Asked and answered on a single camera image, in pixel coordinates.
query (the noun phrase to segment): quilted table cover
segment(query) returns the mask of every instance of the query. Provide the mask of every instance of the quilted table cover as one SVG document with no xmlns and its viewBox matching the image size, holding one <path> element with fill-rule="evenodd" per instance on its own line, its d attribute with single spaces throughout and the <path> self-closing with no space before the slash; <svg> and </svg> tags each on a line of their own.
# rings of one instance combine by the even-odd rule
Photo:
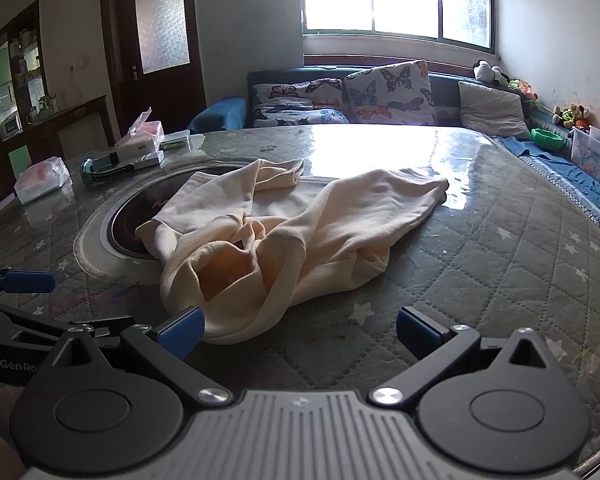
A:
<svg viewBox="0 0 600 480">
<path fill-rule="evenodd" d="M 484 336 L 521 326 L 541 333 L 590 409 L 582 453 L 600 450 L 600 230 L 557 188 L 489 139 L 460 128 L 291 126 L 206 134 L 196 163 L 232 158 L 305 158 L 305 174 L 349 176 L 411 168 L 449 180 L 446 202 L 391 251 L 388 269 L 362 288 L 290 309 L 272 330 L 233 346 L 200 345 L 191 365 L 237 394 L 244 388 L 356 388 L 363 395 L 415 362 L 398 343 L 405 305 L 442 325 L 462 322 Z M 12 202 L 0 213 L 0 264 L 51 270 L 51 294 L 0 301 L 53 319 L 131 314 L 166 318 L 156 285 L 94 278 L 78 265 L 74 238 L 116 190 L 152 171 L 85 187 L 69 161 L 74 194 L 60 212 L 31 221 Z M 0 432 L 18 388 L 0 385 Z"/>
</svg>

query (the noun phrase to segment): gray pillow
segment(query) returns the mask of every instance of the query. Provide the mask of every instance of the gray pillow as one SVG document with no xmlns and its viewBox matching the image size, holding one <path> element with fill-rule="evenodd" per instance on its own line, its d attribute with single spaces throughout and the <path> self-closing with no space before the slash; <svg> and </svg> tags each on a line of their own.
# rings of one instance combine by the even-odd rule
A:
<svg viewBox="0 0 600 480">
<path fill-rule="evenodd" d="M 518 95 L 463 81 L 458 88 L 462 126 L 489 136 L 528 137 Z"/>
</svg>

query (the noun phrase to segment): cushion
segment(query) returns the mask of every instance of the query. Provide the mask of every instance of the cushion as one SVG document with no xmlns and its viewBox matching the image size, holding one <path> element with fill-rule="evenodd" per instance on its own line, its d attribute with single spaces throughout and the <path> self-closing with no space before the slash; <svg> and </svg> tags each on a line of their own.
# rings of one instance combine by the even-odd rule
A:
<svg viewBox="0 0 600 480">
<path fill-rule="evenodd" d="M 187 129 L 196 134 L 240 130 L 244 128 L 248 109 L 246 97 L 228 96 L 196 115 Z"/>
<path fill-rule="evenodd" d="M 319 79 L 296 84 L 257 84 L 251 90 L 251 100 L 254 128 L 349 123 L 340 111 L 340 79 Z"/>
<path fill-rule="evenodd" d="M 349 120 L 365 124 L 438 124 L 427 62 L 408 61 L 346 76 Z"/>
<path fill-rule="evenodd" d="M 517 94 L 463 81 L 458 88 L 462 126 L 489 136 L 528 137 Z"/>
</svg>

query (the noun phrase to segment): blue gripper pad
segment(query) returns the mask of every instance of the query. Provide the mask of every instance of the blue gripper pad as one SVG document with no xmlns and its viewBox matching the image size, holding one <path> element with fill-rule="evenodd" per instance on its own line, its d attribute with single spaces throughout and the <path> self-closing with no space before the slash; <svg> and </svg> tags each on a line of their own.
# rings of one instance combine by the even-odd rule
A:
<svg viewBox="0 0 600 480">
<path fill-rule="evenodd" d="M 205 335 L 205 314 L 196 306 L 155 329 L 155 342 L 178 359 L 184 359 Z"/>
<path fill-rule="evenodd" d="M 400 343 L 418 359 L 424 359 L 444 343 L 443 335 L 438 330 L 410 314 L 405 308 L 398 311 L 395 332 Z"/>
<path fill-rule="evenodd" d="M 10 293 L 44 293 L 56 287 L 56 280 L 51 272 L 35 270 L 8 270 L 0 276 L 0 288 Z"/>
</svg>

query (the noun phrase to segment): metal screw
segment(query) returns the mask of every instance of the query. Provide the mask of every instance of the metal screw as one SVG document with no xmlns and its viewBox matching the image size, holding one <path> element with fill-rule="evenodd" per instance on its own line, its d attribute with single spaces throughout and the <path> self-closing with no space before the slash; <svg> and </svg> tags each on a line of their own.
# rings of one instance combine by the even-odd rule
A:
<svg viewBox="0 0 600 480">
<path fill-rule="evenodd" d="M 386 386 L 384 388 L 376 388 L 371 392 L 371 399 L 383 406 L 395 406 L 400 404 L 404 399 L 404 393 L 398 388 Z"/>
<path fill-rule="evenodd" d="M 203 404 L 215 406 L 227 402 L 231 394 L 224 388 L 202 388 L 198 392 L 198 399 Z"/>
</svg>

